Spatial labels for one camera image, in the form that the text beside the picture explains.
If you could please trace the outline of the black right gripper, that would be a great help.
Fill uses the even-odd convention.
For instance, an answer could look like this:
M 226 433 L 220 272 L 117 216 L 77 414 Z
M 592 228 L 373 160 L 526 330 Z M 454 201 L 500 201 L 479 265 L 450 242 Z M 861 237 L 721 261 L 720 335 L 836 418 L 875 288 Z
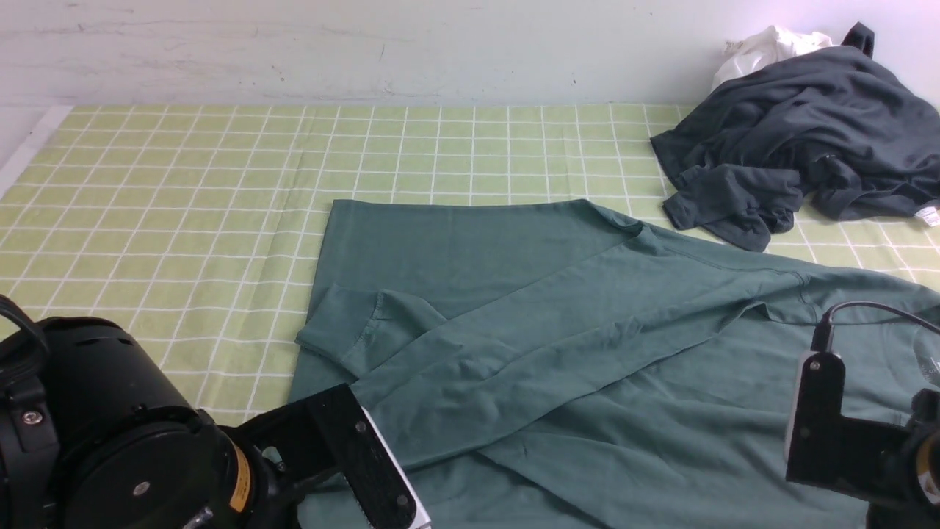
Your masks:
M 884 463 L 897 501 L 869 504 L 867 528 L 939 527 L 938 392 L 921 389 L 912 399 L 907 438 Z

